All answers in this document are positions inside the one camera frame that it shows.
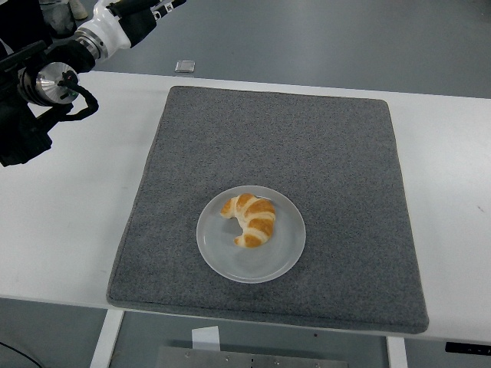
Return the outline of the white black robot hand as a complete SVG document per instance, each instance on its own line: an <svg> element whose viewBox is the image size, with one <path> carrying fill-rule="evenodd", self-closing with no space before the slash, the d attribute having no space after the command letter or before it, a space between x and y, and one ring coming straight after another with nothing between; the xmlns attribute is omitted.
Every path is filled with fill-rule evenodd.
<svg viewBox="0 0 491 368"><path fill-rule="evenodd" d="M107 59L116 51L139 44L157 26L157 21L186 0L99 1L93 18L75 32L75 39L95 59Z"/></svg>

